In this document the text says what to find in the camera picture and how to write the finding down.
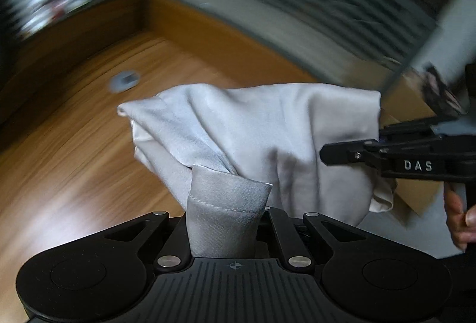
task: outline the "circular pad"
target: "circular pad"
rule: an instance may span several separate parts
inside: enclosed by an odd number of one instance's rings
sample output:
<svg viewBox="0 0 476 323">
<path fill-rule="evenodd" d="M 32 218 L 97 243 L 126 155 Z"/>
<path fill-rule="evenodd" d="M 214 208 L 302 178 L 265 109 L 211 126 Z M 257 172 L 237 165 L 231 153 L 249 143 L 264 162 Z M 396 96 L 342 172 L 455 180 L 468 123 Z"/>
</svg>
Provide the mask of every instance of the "circular pad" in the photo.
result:
<svg viewBox="0 0 476 323">
<path fill-rule="evenodd" d="M 388 323 L 433 317 L 451 292 L 445 266 L 413 250 L 335 254 L 322 270 L 321 283 L 352 315 Z"/>
<path fill-rule="evenodd" d="M 106 268 L 99 261 L 70 259 L 51 270 L 51 280 L 57 286 L 79 291 L 94 287 L 106 276 Z"/>
<path fill-rule="evenodd" d="M 137 255 L 116 241 L 67 244 L 28 260 L 17 276 L 25 308 L 50 322 L 102 321 L 141 298 L 146 269 Z"/>
<path fill-rule="evenodd" d="M 368 263 L 362 274 L 370 284 L 384 290 L 404 290 L 418 279 L 414 267 L 404 261 L 380 259 Z"/>
</svg>

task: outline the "human hand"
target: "human hand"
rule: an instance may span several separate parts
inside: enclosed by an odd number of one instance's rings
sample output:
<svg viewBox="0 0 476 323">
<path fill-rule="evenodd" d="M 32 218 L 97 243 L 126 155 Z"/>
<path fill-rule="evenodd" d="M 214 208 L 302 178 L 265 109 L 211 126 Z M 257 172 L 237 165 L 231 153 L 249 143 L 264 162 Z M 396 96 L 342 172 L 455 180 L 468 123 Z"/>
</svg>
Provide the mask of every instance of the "human hand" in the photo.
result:
<svg viewBox="0 0 476 323">
<path fill-rule="evenodd" d="M 445 183 L 444 210 L 453 243 L 462 251 L 466 250 L 468 242 L 476 242 L 476 206 L 464 212 L 463 201 L 451 184 Z"/>
</svg>

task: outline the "metal screw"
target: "metal screw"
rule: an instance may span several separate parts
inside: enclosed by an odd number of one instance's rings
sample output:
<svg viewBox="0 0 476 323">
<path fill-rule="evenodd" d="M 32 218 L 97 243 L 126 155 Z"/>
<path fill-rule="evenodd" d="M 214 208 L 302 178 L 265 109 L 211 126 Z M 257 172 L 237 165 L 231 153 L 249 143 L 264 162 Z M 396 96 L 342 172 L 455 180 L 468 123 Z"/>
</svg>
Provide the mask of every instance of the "metal screw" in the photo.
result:
<svg viewBox="0 0 476 323">
<path fill-rule="evenodd" d="M 176 267 L 181 263 L 177 256 L 162 256 L 157 260 L 157 264 L 164 268 Z"/>
<path fill-rule="evenodd" d="M 311 259 L 304 256 L 294 256 L 291 257 L 288 261 L 289 265 L 292 265 L 295 268 L 305 268 L 311 265 Z"/>
</svg>

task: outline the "floor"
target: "floor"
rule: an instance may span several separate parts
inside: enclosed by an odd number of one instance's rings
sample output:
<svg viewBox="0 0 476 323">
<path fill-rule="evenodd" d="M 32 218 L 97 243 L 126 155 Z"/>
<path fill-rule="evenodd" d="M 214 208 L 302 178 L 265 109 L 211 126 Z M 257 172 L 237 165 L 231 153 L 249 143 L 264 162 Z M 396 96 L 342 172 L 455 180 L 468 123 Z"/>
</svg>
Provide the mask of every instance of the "floor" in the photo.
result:
<svg viewBox="0 0 476 323">
<path fill-rule="evenodd" d="M 109 93 L 109 79 L 126 69 L 139 72 L 139 85 Z M 116 106 L 196 82 L 240 86 L 171 42 L 139 34 L 50 82 L 0 129 L 0 322 L 27 319 L 15 277 L 31 256 L 154 210 L 182 213 L 134 159 Z"/>
</svg>

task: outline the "white cloth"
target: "white cloth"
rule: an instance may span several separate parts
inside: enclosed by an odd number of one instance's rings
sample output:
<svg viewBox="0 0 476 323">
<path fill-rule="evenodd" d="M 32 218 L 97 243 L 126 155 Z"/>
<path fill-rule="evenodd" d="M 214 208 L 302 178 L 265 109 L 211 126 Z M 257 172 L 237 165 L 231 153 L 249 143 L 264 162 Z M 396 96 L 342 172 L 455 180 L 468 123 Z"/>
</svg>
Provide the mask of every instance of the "white cloth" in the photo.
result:
<svg viewBox="0 0 476 323">
<path fill-rule="evenodd" d="M 357 225 L 369 210 L 391 209 L 390 186 L 362 164 L 325 166 L 319 151 L 326 143 L 378 138 L 379 100 L 375 91 L 326 84 L 235 90 L 194 84 L 123 103 L 118 114 L 130 119 L 135 157 L 185 210 L 191 168 L 198 165 L 272 184 L 267 205 L 291 217 L 316 211 Z M 195 192 L 210 188 L 194 185 Z M 224 197 L 213 192 L 206 198 L 216 205 Z M 222 207 L 237 210 L 246 210 L 251 198 L 248 188 L 226 195 Z"/>
</svg>

